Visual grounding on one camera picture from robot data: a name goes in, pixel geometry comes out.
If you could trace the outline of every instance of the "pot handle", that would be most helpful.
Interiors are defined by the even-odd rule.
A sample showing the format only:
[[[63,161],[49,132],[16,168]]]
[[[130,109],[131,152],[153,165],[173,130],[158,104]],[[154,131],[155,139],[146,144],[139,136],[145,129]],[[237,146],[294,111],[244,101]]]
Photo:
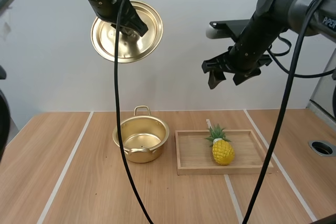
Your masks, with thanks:
[[[128,155],[132,155],[132,153],[137,153],[137,152],[151,152],[151,151],[148,148],[132,148],[126,153]]]
[[[135,109],[134,109],[134,115],[136,115],[137,110],[138,110],[138,109],[141,109],[141,108],[145,108],[145,109],[147,109],[147,111],[148,111],[148,115],[151,115],[151,110],[150,110],[146,105],[136,106]]]

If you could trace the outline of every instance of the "white stripe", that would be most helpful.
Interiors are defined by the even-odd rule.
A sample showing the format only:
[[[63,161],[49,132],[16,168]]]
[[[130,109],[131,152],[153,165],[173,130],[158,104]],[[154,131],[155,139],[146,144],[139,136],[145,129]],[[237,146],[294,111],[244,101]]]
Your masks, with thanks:
[[[90,123],[90,120],[92,118],[92,115],[93,115],[93,111],[91,111],[91,113],[89,114],[88,119],[86,120],[86,123],[85,123],[85,125],[84,125],[84,127],[82,129],[82,132],[80,133],[80,135],[79,135],[79,137],[77,139],[77,142],[75,143],[75,145],[74,145],[74,147],[72,149],[72,152],[70,153],[70,156],[69,156],[67,162],[65,163],[65,166],[64,166],[61,174],[59,175],[59,178],[58,178],[58,180],[56,182],[56,185],[55,185],[55,187],[54,187],[54,189],[53,189],[53,191],[52,191],[52,193],[51,193],[51,195],[50,195],[50,197],[49,197],[49,199],[48,199],[48,201],[46,203],[46,206],[44,207],[44,209],[42,211],[42,214],[41,214],[40,218],[37,221],[37,224],[42,224],[43,221],[44,221],[44,218],[47,216],[49,208],[50,208],[51,204],[53,203],[54,198],[56,196],[56,193],[57,193],[57,191],[58,191],[58,189],[59,189],[59,187],[60,187],[60,185],[61,185],[61,183],[62,183],[62,181],[63,181],[63,179],[65,177],[65,174],[67,173],[67,170],[68,170],[68,168],[70,166],[70,163],[71,163],[72,159],[74,158],[76,150],[77,150],[80,142],[82,141],[82,138],[83,138],[83,136],[85,134],[85,131],[86,131],[86,129],[87,129],[89,123]]]
[[[211,127],[211,122],[210,122],[209,119],[206,120],[206,123],[208,125],[208,128],[210,128]],[[233,190],[233,187],[232,187],[232,184],[231,184],[231,181],[230,181],[230,177],[229,177],[229,175],[224,174],[224,178],[225,178],[227,189],[229,190],[229,193],[230,193],[230,196],[231,196],[232,204],[233,204],[233,206],[235,208],[235,211],[236,211],[238,222],[242,223],[243,222],[243,215],[241,213],[235,191]]]
[[[262,135],[261,131],[258,129],[257,125],[254,123],[253,119],[251,118],[251,116],[248,114],[247,110],[244,110],[247,118],[250,120],[250,123],[252,124],[252,126],[254,127],[254,129],[256,130],[256,132],[258,133],[258,135],[260,136],[262,142],[264,143],[264,145],[266,146],[266,148],[268,149],[269,144],[267,143],[266,139],[264,138],[264,136]],[[315,217],[314,213],[312,212],[312,210],[309,208],[309,206],[307,205],[306,201],[304,200],[304,198],[302,197],[301,193],[299,192],[299,190],[296,188],[296,186],[294,185],[293,181],[290,179],[290,177],[288,176],[287,172],[285,171],[284,167],[280,164],[279,159],[277,158],[277,156],[273,153],[272,154],[272,158],[274,159],[275,163],[278,165],[280,171],[282,172],[283,176],[285,177],[285,179],[287,180],[290,188],[292,188],[293,192],[295,193],[296,197],[298,197],[299,201],[301,202],[303,208],[305,209],[305,211],[307,212],[307,214],[309,215],[310,219],[312,221],[317,221],[317,218]]]

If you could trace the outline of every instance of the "gold pot lid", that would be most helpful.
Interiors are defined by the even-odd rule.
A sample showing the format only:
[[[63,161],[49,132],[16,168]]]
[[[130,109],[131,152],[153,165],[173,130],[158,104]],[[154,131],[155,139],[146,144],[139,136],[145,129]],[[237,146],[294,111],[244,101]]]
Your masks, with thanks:
[[[119,36],[119,63],[130,63],[149,55],[160,43],[163,34],[162,20],[159,14],[149,5],[131,1],[142,21],[148,26],[143,37],[137,33]],[[114,61],[115,28],[110,23],[96,18],[91,28],[91,41],[95,50],[105,59]]]

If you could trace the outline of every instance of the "wooden table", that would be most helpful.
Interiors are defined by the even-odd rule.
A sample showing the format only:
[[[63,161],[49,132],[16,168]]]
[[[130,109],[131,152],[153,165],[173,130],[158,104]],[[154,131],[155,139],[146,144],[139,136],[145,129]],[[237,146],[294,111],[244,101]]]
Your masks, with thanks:
[[[204,130],[209,119],[267,143],[277,114],[153,112],[172,132],[164,153],[129,166],[154,223],[239,223],[258,175],[177,176],[173,133]],[[0,223],[147,223],[112,140],[115,120],[114,112],[32,118],[0,164]],[[289,110],[275,150],[280,171],[266,175],[249,223],[311,223],[336,212],[336,158],[318,156],[309,140],[336,144],[336,133],[308,110]]]

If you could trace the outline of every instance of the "black cable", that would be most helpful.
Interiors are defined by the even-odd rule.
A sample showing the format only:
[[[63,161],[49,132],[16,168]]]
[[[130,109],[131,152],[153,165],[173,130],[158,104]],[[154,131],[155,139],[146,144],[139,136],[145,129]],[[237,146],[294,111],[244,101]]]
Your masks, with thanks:
[[[266,154],[266,157],[265,157],[265,161],[264,161],[264,163],[262,165],[262,168],[261,168],[261,172],[260,172],[260,175],[259,175],[259,178],[258,178],[257,185],[254,189],[251,201],[248,205],[247,212],[246,212],[246,215],[245,215],[244,220],[243,220],[243,224],[247,223],[247,221],[248,221],[248,219],[251,215],[254,203],[256,202],[256,199],[257,199],[258,193],[260,191],[261,185],[263,184],[263,180],[265,178],[265,174],[266,174],[266,171],[267,171],[268,164],[271,160],[272,153],[273,153],[275,145],[277,143],[277,139],[278,139],[278,135],[279,135],[279,132],[280,132],[280,129],[281,129],[281,125],[282,125],[282,122],[284,120],[286,107],[287,107],[287,103],[288,103],[289,96],[290,96],[290,91],[291,91],[291,88],[292,88],[292,85],[293,85],[293,80],[294,80],[294,77],[295,77],[295,70],[296,70],[296,67],[297,67],[297,64],[298,64],[299,55],[300,55],[300,51],[301,51],[301,47],[302,47],[303,39],[305,37],[306,30],[308,28],[310,20],[313,17],[314,12],[317,10],[317,8],[320,6],[320,4],[322,2],[323,2],[323,0],[313,0],[313,4],[312,4],[311,8],[308,10],[308,13],[305,17],[305,20],[303,21],[300,34],[299,34],[298,39],[296,41],[296,45],[295,45],[295,49],[294,49],[294,53],[293,53],[293,58],[292,58],[292,62],[291,62],[291,65],[290,65],[290,70],[289,70],[289,73],[288,73],[286,88],[285,88],[285,92],[284,92],[284,95],[283,95],[283,98],[282,98],[280,112],[279,112],[279,115],[278,115],[278,120],[277,120],[275,129],[274,129],[274,132],[273,132],[271,142],[269,144],[269,148],[268,148],[268,151],[267,151],[267,154]]]
[[[289,71],[280,63],[280,61],[275,57],[274,53],[270,50],[267,49],[267,52],[271,56],[272,60],[282,69],[283,72],[289,74]],[[311,79],[311,78],[318,78],[318,77],[323,77],[323,76],[329,76],[333,74],[334,70],[325,72],[325,73],[317,73],[317,74],[294,74],[294,77],[297,78],[303,78],[303,79]]]
[[[128,176],[128,179],[131,183],[133,192],[136,196],[136,199],[139,202],[139,205],[143,211],[143,213],[145,214],[148,222],[150,224],[153,224],[150,216],[148,215],[145,206],[143,205],[141,198],[138,194],[138,191],[135,187],[134,181],[132,179],[132,175],[130,172],[130,169],[128,168],[128,164],[127,164],[127,160],[125,157],[125,152],[124,152],[124,147],[123,147],[123,143],[122,143],[122,138],[121,138],[121,129],[120,129],[120,103],[119,103],[119,88],[118,88],[118,50],[119,50],[119,32],[120,32],[120,21],[121,21],[121,14],[122,14],[122,8],[125,4],[126,0],[122,0],[120,3],[120,7],[118,10],[118,15],[117,15],[117,23],[116,23],[116,31],[115,31],[115,44],[114,44],[114,93],[115,93],[115,107],[116,107],[116,114],[117,114],[117,131],[118,131],[118,140],[119,140],[119,146],[120,146],[120,152],[121,152],[121,157],[122,157],[122,161],[124,163],[125,166],[125,170]]]
[[[271,56],[273,61],[275,61],[275,63],[281,68],[281,70],[283,72],[285,72],[286,74],[289,74],[289,71],[280,63],[280,61],[276,57],[287,55],[290,51],[290,48],[292,47],[292,44],[289,40],[287,40],[283,37],[280,37],[280,35],[278,36],[278,39],[281,40],[282,42],[284,42],[289,47],[288,50],[285,51],[285,52],[282,52],[280,54],[276,54],[276,53],[271,51],[272,45],[270,45],[270,47],[267,49],[267,52]],[[311,78],[328,76],[328,75],[331,75],[331,74],[333,74],[333,70],[325,72],[325,73],[317,73],[317,74],[295,74],[294,76],[297,77],[297,78],[311,79]]]
[[[272,52],[273,55],[276,56],[276,57],[279,57],[279,56],[285,56],[285,55],[289,54],[290,49],[292,48],[292,43],[288,39],[282,38],[280,35],[278,35],[278,39],[281,40],[282,42],[284,42],[288,46],[288,50],[285,51],[285,52],[282,52],[280,54],[276,54],[276,53]]]

